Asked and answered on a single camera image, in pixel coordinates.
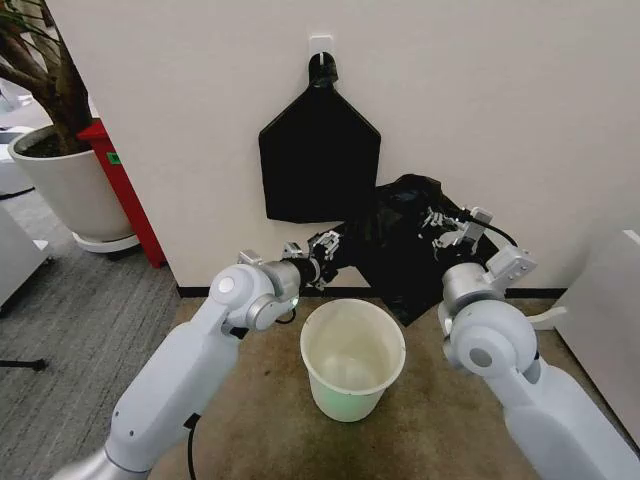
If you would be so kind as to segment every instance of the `white cabinet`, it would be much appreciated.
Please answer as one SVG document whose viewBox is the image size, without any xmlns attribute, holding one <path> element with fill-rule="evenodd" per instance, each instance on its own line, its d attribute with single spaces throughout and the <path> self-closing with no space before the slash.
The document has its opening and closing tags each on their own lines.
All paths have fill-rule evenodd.
<svg viewBox="0 0 640 480">
<path fill-rule="evenodd" d="M 640 237 L 616 233 L 556 306 L 556 328 L 640 444 Z"/>
<path fill-rule="evenodd" d="M 46 260 L 46 242 L 36 242 L 0 205 L 0 307 Z"/>
</svg>

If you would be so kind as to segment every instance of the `bucket rim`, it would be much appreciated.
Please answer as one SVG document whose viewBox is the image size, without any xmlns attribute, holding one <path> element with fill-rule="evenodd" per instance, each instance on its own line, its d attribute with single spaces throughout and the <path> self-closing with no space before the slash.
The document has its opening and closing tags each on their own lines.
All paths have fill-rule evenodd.
<svg viewBox="0 0 640 480">
<path fill-rule="evenodd" d="M 389 378 L 386 381 L 384 381 L 383 383 L 381 383 L 379 385 L 376 385 L 375 387 L 367 388 L 367 389 L 364 389 L 364 390 L 349 390 L 349 389 L 338 387 L 336 385 L 333 385 L 332 383 L 327 382 L 324 378 L 322 378 L 322 376 L 311 365 L 311 362 L 309 361 L 307 353 L 305 352 L 305 349 L 302 347 L 302 345 L 303 345 L 302 342 L 303 342 L 303 339 L 305 337 L 305 328 L 309 324 L 309 320 L 313 317 L 314 313 L 316 313 L 317 311 L 321 310 L 326 305 L 330 305 L 330 304 L 333 304 L 333 303 L 360 303 L 360 304 L 366 304 L 367 307 L 373 307 L 374 309 L 376 309 L 379 312 L 381 312 L 384 315 L 384 317 L 391 324 L 393 324 L 393 332 L 396 335 L 396 337 L 398 338 L 398 340 L 400 341 L 400 361 L 398 362 L 398 365 L 393 370 L 393 372 L 389 376 Z M 398 324 L 393 319 L 393 317 L 391 315 L 389 315 L 389 313 L 387 313 L 384 309 L 380 308 L 377 305 L 374 305 L 371 302 L 367 302 L 366 300 L 361 300 L 359 298 L 339 298 L 337 300 L 331 300 L 330 302 L 327 302 L 327 303 L 324 303 L 324 304 L 320 305 L 313 312 L 311 312 L 311 314 L 307 317 L 307 319 L 304 322 L 304 325 L 302 325 L 302 331 L 300 332 L 300 353 L 302 355 L 302 361 L 304 362 L 305 367 L 307 367 L 307 370 L 309 371 L 309 373 L 312 374 L 313 378 L 315 378 L 318 382 L 320 382 L 326 388 L 328 388 L 330 390 L 333 390 L 334 392 L 341 393 L 343 395 L 366 396 L 366 395 L 373 395 L 373 394 L 379 393 L 381 391 L 384 391 L 387 388 L 389 388 L 389 386 L 393 382 L 396 381 L 396 379 L 400 376 L 400 373 L 402 372 L 402 369 L 404 368 L 404 362 L 405 362 L 405 359 L 406 359 L 406 356 L 407 356 L 407 347 L 406 347 L 406 344 L 405 344 L 405 341 L 404 341 L 404 335 L 402 335 L 402 330 L 400 330 L 400 327 L 398 327 Z"/>
</svg>

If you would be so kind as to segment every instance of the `white plastic bucket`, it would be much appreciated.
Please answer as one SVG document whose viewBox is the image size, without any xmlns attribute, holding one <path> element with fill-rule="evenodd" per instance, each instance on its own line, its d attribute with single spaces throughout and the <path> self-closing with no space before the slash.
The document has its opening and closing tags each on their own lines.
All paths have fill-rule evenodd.
<svg viewBox="0 0 640 480">
<path fill-rule="evenodd" d="M 406 348 L 384 310 L 356 299 L 325 303 L 302 327 L 302 359 L 316 405 L 339 422 L 369 415 L 398 378 Z"/>
</svg>

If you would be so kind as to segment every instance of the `plant pot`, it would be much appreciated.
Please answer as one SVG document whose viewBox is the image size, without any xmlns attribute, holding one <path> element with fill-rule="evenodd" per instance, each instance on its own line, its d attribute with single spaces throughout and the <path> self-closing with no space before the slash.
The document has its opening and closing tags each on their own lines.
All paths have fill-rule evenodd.
<svg viewBox="0 0 640 480">
<path fill-rule="evenodd" d="M 48 126 L 16 138 L 9 144 L 9 155 L 27 172 L 62 223 L 76 234 L 74 238 L 82 248 L 89 250 L 87 244 L 131 237 L 129 220 L 93 150 L 49 158 L 23 155 L 52 131 L 53 127 Z"/>
</svg>

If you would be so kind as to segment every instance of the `black trash bag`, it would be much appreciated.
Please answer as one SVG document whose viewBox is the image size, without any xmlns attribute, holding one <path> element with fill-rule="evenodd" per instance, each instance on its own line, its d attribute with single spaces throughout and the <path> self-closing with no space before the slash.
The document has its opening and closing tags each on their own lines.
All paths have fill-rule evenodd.
<svg viewBox="0 0 640 480">
<path fill-rule="evenodd" d="M 447 230 L 423 226 L 429 208 L 452 216 L 460 211 L 437 180 L 404 175 L 377 187 L 368 208 L 333 229 L 341 235 L 336 268 L 357 267 L 405 326 L 442 301 L 442 276 L 448 268 L 462 261 L 484 265 L 497 252 L 483 236 L 474 255 L 451 249 L 436 257 L 432 241 Z"/>
<path fill-rule="evenodd" d="M 333 88 L 333 57 L 309 61 L 309 87 L 259 135 L 267 217 L 343 221 L 371 203 L 380 133 Z"/>
</svg>

